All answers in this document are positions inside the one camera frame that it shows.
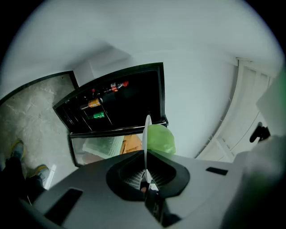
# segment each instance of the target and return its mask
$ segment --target red bottle cap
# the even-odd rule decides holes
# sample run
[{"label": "red bottle cap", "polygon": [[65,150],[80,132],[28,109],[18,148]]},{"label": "red bottle cap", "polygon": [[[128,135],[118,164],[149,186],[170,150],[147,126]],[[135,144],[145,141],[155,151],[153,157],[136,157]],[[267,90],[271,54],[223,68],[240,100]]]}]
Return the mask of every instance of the red bottle cap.
[{"label": "red bottle cap", "polygon": [[127,87],[127,85],[129,85],[129,81],[123,82],[123,86],[124,86],[124,87]]}]

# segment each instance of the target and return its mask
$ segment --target person's foot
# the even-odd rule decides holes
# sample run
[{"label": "person's foot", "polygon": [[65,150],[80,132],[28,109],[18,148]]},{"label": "person's foot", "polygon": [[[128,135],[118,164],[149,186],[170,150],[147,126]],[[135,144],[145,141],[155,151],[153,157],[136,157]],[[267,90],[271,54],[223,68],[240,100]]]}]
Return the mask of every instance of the person's foot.
[{"label": "person's foot", "polygon": [[39,165],[37,168],[35,168],[34,174],[31,177],[37,175],[42,179],[44,183],[48,179],[49,174],[50,170],[46,165]]},{"label": "person's foot", "polygon": [[16,157],[21,161],[24,155],[25,155],[24,143],[22,142],[22,140],[18,140],[11,147],[11,157]]}]

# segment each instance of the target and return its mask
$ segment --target green plastic bag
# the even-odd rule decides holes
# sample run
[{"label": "green plastic bag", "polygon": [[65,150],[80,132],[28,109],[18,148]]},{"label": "green plastic bag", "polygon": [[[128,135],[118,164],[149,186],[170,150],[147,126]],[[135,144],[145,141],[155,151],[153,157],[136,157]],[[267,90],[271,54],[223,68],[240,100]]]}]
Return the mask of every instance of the green plastic bag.
[{"label": "green plastic bag", "polygon": [[175,138],[165,126],[154,124],[147,128],[147,149],[176,153]]}]

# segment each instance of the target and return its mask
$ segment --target refrigerator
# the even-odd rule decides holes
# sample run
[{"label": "refrigerator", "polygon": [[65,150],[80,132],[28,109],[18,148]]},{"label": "refrigerator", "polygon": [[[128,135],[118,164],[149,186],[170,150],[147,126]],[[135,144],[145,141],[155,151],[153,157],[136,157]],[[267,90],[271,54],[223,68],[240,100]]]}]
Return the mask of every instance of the refrigerator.
[{"label": "refrigerator", "polygon": [[168,126],[163,63],[101,76],[75,89],[53,109],[69,131],[77,167],[140,150],[147,115],[152,124]]}]

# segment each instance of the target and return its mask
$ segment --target tile floor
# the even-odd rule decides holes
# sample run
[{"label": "tile floor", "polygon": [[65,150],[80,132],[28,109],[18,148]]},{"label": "tile floor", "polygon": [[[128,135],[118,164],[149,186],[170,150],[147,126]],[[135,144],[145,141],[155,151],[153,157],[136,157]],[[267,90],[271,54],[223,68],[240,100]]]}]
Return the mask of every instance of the tile floor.
[{"label": "tile floor", "polygon": [[68,130],[52,108],[73,90],[69,75],[56,76],[19,91],[0,106],[0,156],[9,157],[11,145],[21,138],[28,168],[56,165],[51,186],[76,170],[69,151]]}]

